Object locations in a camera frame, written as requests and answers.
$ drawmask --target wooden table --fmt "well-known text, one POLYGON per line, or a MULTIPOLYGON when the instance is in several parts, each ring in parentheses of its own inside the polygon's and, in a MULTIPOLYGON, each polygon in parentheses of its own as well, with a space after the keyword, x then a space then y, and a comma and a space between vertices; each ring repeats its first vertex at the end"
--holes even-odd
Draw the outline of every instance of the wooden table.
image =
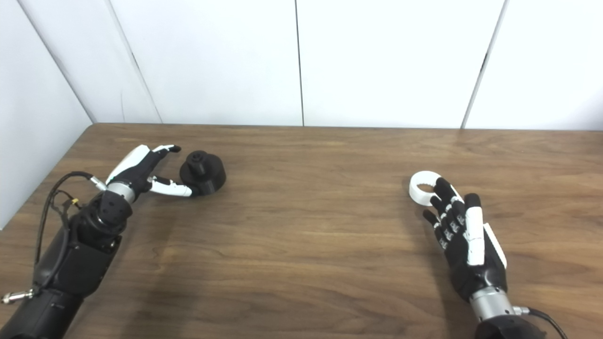
MULTIPOLYGON (((410 176, 482 197, 507 254, 511 301, 570 338, 603 337, 603 133, 97 124, 0 233, 2 293, 31 277, 40 210, 64 173, 105 178, 139 144, 222 158, 226 185, 147 194, 68 338, 472 338, 410 176)), ((80 200, 95 190, 65 185, 80 200)), ((58 219, 51 214, 46 242, 58 219)), ((0 324, 15 306, 0 307, 0 324)), ((552 332, 552 328, 541 325, 552 332)))

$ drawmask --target wire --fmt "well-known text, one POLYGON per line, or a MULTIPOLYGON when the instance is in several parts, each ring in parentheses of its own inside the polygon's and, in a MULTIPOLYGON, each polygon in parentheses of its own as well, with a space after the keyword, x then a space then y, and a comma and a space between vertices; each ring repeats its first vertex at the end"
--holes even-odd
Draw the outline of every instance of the wire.
POLYGON ((38 228, 37 241, 36 241, 36 251, 34 254, 34 268, 40 261, 40 252, 42 250, 42 238, 44 235, 44 227, 46 226, 46 217, 48 216, 48 209, 50 208, 50 204, 54 201, 55 193, 58 190, 58 187, 63 184, 67 179, 71 177, 84 177, 88 180, 92 178, 92 175, 87 172, 75 171, 66 174, 62 178, 60 178, 56 184, 51 188, 50 192, 48 192, 48 196, 46 198, 46 202, 44 202, 44 207, 42 208, 42 216, 40 217, 40 226, 38 228))
POLYGON ((58 190, 57 190, 57 192, 56 192, 56 193, 54 194, 54 196, 52 197, 52 201, 50 202, 50 204, 51 204, 51 205, 50 205, 50 207, 51 207, 51 208, 53 208, 53 205, 54 205, 54 199, 57 197, 57 195, 58 195, 59 193, 62 193, 62 194, 64 194, 64 195, 67 195, 67 198, 69 198, 69 200, 70 200, 70 201, 68 201, 68 202, 70 202, 70 203, 69 203, 69 205, 74 205, 74 206, 75 206, 75 207, 77 207, 78 209, 81 209, 80 204, 78 204, 78 201, 79 201, 79 200, 78 200, 77 198, 75 198, 73 195, 71 195, 71 194, 69 194, 69 193, 65 192, 65 191, 64 191, 64 190, 62 190, 62 189, 58 189, 58 190))
POLYGON ((69 232, 71 231, 69 229, 69 218, 67 216, 67 210, 69 209, 69 207, 72 204, 75 204, 75 203, 67 204, 70 202, 68 200, 67 203, 63 205, 64 206, 63 211, 60 211, 56 206, 54 206, 54 197, 52 200, 53 200, 52 209, 57 211, 57 213, 61 217, 61 222, 63 223, 62 229, 59 230, 59 232, 63 232, 63 243, 61 244, 61 250, 58 253, 57 260, 55 261, 54 266, 52 267, 52 270, 47 275, 44 282, 40 285, 40 288, 39 288, 40 290, 48 287, 48 285, 52 282, 52 279, 54 278, 54 276, 57 274, 59 268, 61 267, 63 260, 65 259, 65 255, 67 254, 67 247, 69 244, 69 232))
POLYGON ((549 322, 559 333, 559 335, 562 337, 562 339, 567 339, 567 335, 565 334, 565 332, 563 332, 563 330, 561 329, 561 326, 559 326, 559 324, 557 324, 555 322, 555 320, 553 320, 553 318, 551 318, 548 314, 544 313, 543 311, 539 311, 535 308, 530 308, 528 307, 529 313, 535 317, 538 318, 542 318, 544 320, 546 320, 547 322, 549 322))

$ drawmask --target white ring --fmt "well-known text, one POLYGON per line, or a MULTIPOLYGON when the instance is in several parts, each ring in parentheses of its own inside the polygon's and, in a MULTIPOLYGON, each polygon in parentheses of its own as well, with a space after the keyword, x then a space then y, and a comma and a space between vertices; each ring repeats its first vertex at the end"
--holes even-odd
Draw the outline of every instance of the white ring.
POLYGON ((431 197, 435 196, 435 193, 425 192, 421 190, 419 185, 429 185, 431 187, 435 186, 435 181, 440 178, 440 175, 436 172, 432 171, 420 171, 416 172, 411 177, 411 183, 408 187, 408 194, 410 194, 411 198, 417 204, 423 206, 431 206, 431 202, 429 200, 431 197))

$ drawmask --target robotic hand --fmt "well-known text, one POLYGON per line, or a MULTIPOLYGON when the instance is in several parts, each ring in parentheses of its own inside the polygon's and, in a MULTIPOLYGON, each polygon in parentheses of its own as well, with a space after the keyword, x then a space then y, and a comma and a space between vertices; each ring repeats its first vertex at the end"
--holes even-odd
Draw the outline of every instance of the robotic hand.
POLYGON ((150 150, 136 147, 111 172, 105 183, 85 172, 71 172, 51 189, 42 210, 38 233, 34 276, 28 291, 8 293, 2 303, 22 300, 11 319, 0 329, 0 339, 61 339, 79 310, 84 298, 100 286, 113 261, 121 233, 132 215, 131 204, 142 193, 192 197, 209 195, 226 181, 226 172, 219 157, 203 151, 191 153, 180 168, 183 184, 152 176, 165 156, 180 151, 176 145, 162 145, 150 150), (59 186, 68 178, 80 176, 90 180, 101 192, 80 207, 77 199, 59 186), (69 197, 61 211, 54 206, 58 193, 69 197), (72 205, 79 211, 68 218, 72 205), (57 211, 63 222, 48 249, 40 259, 40 245, 48 209, 57 211))
POLYGON ((423 216, 434 234, 450 268, 450 281, 458 295, 469 302, 479 325, 476 339, 544 339, 546 334, 521 315, 532 314, 549 321, 567 338, 545 313, 512 306, 507 297, 507 259, 489 224, 484 224, 479 196, 464 198, 439 174, 422 171, 413 175, 409 193, 426 209, 423 216), (434 193, 418 185, 429 185, 434 193))

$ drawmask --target white wall panel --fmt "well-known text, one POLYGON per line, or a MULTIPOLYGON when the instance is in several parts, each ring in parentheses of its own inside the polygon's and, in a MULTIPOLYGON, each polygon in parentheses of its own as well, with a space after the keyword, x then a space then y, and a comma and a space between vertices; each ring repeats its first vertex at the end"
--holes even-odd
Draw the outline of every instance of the white wall panel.
POLYGON ((98 122, 160 122, 109 0, 19 0, 98 122))
POLYGON ((602 1, 511 0, 467 128, 603 130, 602 1))
POLYGON ((461 125, 502 0, 297 0, 306 125, 461 125))
POLYGON ((164 122, 301 125, 294 0, 113 0, 164 122))
POLYGON ((90 124, 14 0, 0 0, 0 229, 90 124))

